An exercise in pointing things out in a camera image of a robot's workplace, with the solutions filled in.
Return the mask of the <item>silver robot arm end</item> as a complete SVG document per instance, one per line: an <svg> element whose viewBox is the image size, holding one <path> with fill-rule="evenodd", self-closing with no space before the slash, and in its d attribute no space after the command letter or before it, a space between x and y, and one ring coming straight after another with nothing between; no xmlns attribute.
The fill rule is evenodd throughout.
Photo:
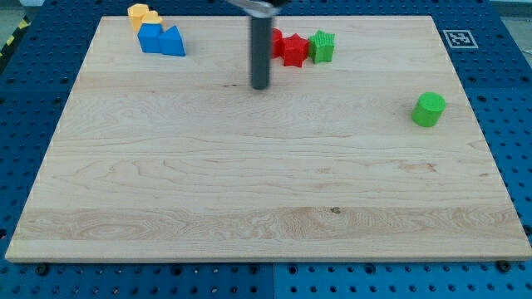
<svg viewBox="0 0 532 299"><path fill-rule="evenodd" d="M288 0L227 0L227 2L243 9L252 17L268 18L277 15Z"/></svg>

